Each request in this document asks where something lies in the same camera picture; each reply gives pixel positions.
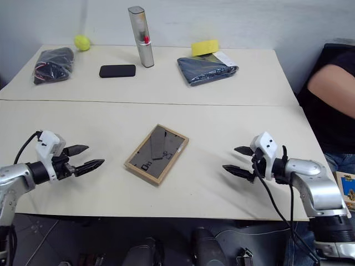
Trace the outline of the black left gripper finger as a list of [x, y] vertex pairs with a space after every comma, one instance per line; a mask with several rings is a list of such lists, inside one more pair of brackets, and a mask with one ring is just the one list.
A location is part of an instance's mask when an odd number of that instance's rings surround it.
[[67, 147], [67, 156], [78, 155], [78, 154], [82, 153], [83, 151], [87, 150], [88, 148], [89, 148], [89, 146], [87, 146], [87, 145], [69, 146], [69, 147]]
[[96, 159], [85, 162], [83, 165], [74, 168], [75, 177], [82, 176], [86, 173], [92, 172], [105, 162], [104, 159]]

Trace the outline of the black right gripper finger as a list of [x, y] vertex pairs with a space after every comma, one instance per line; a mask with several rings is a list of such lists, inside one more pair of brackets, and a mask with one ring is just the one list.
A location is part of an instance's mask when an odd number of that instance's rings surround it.
[[253, 156], [253, 150], [248, 146], [239, 146], [234, 148], [234, 150], [245, 156]]
[[248, 170], [244, 170], [234, 165], [223, 165], [222, 168], [234, 176], [244, 178], [248, 181], [253, 181], [253, 173]]

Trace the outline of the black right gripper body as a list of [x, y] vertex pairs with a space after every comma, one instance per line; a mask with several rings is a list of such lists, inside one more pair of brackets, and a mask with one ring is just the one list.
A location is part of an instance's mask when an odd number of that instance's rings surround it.
[[254, 183], [255, 178], [265, 178], [265, 170], [266, 170], [266, 159], [264, 158], [263, 152], [257, 148], [255, 152], [252, 149], [248, 148], [249, 155], [252, 157], [252, 168], [253, 173], [248, 178], [248, 181]]

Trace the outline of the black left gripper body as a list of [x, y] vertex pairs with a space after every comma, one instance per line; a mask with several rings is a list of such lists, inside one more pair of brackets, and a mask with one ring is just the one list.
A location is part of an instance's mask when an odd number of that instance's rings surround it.
[[74, 147], [66, 147], [59, 156], [52, 157], [52, 166], [58, 180], [70, 177], [75, 172], [75, 167], [69, 163], [69, 158], [74, 156]]

